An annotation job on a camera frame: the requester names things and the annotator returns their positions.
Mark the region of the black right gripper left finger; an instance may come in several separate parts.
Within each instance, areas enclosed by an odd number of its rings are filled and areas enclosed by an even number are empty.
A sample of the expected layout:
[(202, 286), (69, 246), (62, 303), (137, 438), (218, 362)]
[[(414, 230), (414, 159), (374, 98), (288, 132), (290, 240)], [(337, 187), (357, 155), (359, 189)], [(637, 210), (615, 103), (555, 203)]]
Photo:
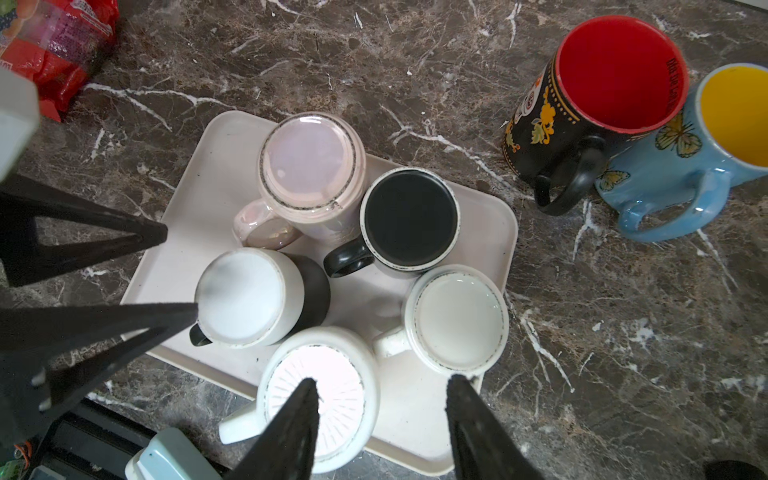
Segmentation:
[(225, 479), (309, 479), (319, 430), (316, 382), (303, 379)]

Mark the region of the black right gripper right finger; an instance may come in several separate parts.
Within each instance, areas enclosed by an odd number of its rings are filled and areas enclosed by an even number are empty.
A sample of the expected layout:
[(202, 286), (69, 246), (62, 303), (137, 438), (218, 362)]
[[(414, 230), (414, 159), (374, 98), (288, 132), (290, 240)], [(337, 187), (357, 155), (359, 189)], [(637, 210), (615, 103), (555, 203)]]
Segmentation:
[(543, 478), (463, 375), (448, 381), (446, 415), (457, 479)]

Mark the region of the black and white mug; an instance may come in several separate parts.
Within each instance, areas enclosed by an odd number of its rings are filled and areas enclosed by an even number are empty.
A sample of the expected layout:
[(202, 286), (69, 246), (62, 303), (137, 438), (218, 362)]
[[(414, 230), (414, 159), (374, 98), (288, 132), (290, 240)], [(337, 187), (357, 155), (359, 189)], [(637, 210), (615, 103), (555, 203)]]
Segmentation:
[(207, 266), (194, 299), (193, 346), (248, 348), (277, 344), (321, 325), (331, 288), (323, 269), (306, 256), (240, 248)]

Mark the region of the blue butterfly mug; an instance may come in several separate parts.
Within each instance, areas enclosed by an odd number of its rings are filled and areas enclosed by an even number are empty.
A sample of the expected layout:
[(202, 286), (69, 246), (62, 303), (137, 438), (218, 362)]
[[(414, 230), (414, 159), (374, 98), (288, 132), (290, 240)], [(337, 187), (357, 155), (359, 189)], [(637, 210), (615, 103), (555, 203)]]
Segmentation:
[(690, 234), (724, 208), (732, 187), (767, 173), (767, 70), (720, 67), (691, 89), (683, 109), (615, 151), (596, 180), (618, 230), (643, 243)]

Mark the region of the black skull mug red inside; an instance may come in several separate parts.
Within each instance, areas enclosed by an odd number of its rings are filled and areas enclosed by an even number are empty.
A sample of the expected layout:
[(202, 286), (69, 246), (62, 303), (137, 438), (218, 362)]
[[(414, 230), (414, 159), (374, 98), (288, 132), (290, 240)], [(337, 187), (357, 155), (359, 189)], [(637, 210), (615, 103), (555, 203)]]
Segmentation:
[(579, 24), (523, 97), (505, 128), (504, 158), (540, 211), (560, 216), (592, 188), (611, 149), (679, 113), (689, 76), (676, 44), (639, 19)]

